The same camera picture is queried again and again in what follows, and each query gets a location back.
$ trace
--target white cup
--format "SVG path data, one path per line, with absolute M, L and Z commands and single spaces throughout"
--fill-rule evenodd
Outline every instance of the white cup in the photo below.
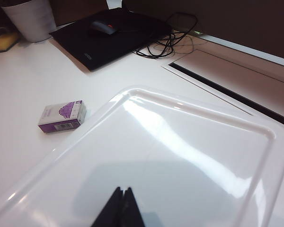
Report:
M 48 39 L 49 32 L 57 29 L 48 0 L 31 0 L 2 9 L 31 43 Z

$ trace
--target white desk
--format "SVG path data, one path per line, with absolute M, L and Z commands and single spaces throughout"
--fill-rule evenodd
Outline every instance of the white desk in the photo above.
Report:
M 162 60 L 128 54 L 88 72 L 54 44 L 53 39 L 36 44 L 21 42 L 0 53 L 0 195 L 72 133 L 41 132 L 37 123 L 46 105 L 82 99 L 93 113 L 121 89 L 145 85 L 234 109 L 161 67 L 179 54 Z M 271 227 L 278 224 L 284 226 L 284 183 Z

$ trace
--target white container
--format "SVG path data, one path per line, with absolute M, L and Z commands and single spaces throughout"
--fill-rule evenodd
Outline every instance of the white container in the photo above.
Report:
M 91 226 L 118 186 L 146 227 L 266 227 L 283 175 L 273 121 L 129 88 L 0 198 L 0 227 Z
M 31 43 L 51 37 L 56 30 L 52 8 L 48 0 L 32 0 L 23 4 L 2 7 L 22 35 Z

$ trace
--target small box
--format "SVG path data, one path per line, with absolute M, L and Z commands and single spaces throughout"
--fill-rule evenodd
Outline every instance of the small box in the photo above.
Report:
M 86 108 L 82 100 L 48 105 L 45 107 L 38 126 L 43 132 L 78 128 L 84 122 Z

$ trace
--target black mouse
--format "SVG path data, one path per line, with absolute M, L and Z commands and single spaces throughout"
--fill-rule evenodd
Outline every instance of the black mouse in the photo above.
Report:
M 96 31 L 99 31 L 99 32 L 102 32 L 108 35 L 112 35 L 116 31 L 118 31 L 118 29 L 112 26 L 111 24 L 105 23 L 103 21 L 98 21 L 98 20 L 95 20 L 90 23 L 89 31 L 91 30 L 96 30 Z

